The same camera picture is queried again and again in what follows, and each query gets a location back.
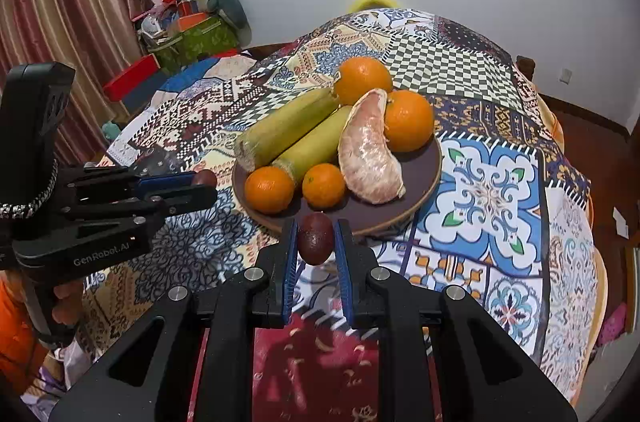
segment silver bolt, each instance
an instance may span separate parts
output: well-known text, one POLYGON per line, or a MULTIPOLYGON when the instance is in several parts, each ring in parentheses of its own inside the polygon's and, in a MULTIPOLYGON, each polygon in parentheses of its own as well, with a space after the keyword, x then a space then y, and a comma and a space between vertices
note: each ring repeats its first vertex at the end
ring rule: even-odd
POLYGON ((458 285, 450 285, 447 287, 447 296, 455 301, 460 301, 466 295, 465 289, 458 285))
POLYGON ((180 301, 187 296, 187 289, 182 286, 173 287, 169 291, 169 299, 171 301, 180 301))
POLYGON ((264 276, 264 271, 260 267, 249 267, 244 271, 244 277, 249 281, 256 281, 264 276))
POLYGON ((389 269, 385 269, 385 267, 371 269, 371 277, 376 281, 384 281, 385 279, 389 279, 389 276, 391 276, 391 273, 389 269))

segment fruit plate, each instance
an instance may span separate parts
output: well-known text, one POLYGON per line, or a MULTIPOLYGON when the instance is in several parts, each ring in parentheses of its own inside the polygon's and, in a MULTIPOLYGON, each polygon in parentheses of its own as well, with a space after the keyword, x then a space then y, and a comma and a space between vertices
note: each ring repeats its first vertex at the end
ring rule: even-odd
MULTIPOLYGON (((416 211, 433 194, 440 182, 442 170, 442 152, 440 143, 435 137, 426 145, 411 153, 395 153, 402 166, 402 179, 406 193, 402 198, 386 204, 373 205, 358 199, 347 190, 345 198, 337 206, 324 212, 335 221, 347 219, 351 224, 354 235, 366 235, 381 231, 390 225, 398 223, 416 211)), ((296 190, 289 207, 277 215, 264 215, 249 207, 244 196, 244 182, 248 173, 236 162, 232 171, 231 182, 238 201, 247 214, 265 227, 282 232, 285 220, 293 217, 302 218, 314 209, 302 196, 300 189, 296 190)))

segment patterned bedspread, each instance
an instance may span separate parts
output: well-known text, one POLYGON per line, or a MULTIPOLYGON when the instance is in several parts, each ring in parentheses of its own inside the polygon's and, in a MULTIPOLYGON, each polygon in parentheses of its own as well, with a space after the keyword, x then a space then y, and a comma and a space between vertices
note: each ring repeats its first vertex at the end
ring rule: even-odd
MULTIPOLYGON (((443 154, 428 203, 366 243, 381 265, 417 287, 464 287, 571 399, 596 301, 584 212, 590 183, 543 125, 536 92, 509 54, 462 25, 411 9, 337 18, 242 76, 198 84, 159 105, 129 141, 140 151, 136 165, 150 173, 210 168, 218 203, 169 219, 151 253, 97 275, 84 299, 82 344, 98 357, 173 285, 214 287, 252 265, 274 238, 234 196, 234 139, 305 89, 331 85, 352 56, 379 58, 396 88, 428 98, 443 154)), ((335 263, 307 266, 292 325, 258 330, 254 420, 374 420, 375 338, 375 330, 346 325, 335 263), (309 373, 318 375, 316 386, 309 373)))

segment tangerine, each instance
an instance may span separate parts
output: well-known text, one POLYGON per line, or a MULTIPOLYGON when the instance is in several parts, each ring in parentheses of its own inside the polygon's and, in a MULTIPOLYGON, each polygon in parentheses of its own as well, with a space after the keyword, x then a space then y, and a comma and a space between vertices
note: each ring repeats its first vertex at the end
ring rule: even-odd
POLYGON ((386 92, 393 90, 389 70, 378 59, 366 56, 349 58, 338 68, 340 79, 334 83, 334 92, 341 105, 354 105, 374 88, 386 92))
POLYGON ((274 215, 286 209, 296 185, 286 171, 275 166, 263 166, 244 182, 244 196, 256 211, 274 215))
POLYGON ((385 137, 391 151, 413 151, 433 135, 433 108, 420 94, 396 90, 388 95, 385 137))
POLYGON ((345 188, 340 169, 329 163, 313 166, 302 179, 302 195, 315 209, 335 206, 342 200, 345 188))

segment yellow-green sugarcane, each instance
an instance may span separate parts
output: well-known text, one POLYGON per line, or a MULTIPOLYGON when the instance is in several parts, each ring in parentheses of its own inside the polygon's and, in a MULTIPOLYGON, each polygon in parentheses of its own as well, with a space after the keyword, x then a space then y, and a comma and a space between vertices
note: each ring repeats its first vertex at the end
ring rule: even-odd
POLYGON ((351 107, 341 107, 336 110, 274 160, 272 165, 286 171, 296 185, 299 185, 305 173, 313 166, 335 158, 340 135, 350 110, 351 107))
POLYGON ((266 166, 324 121, 339 103, 332 89, 309 90, 267 115, 234 143, 238 164, 246 171, 266 166))

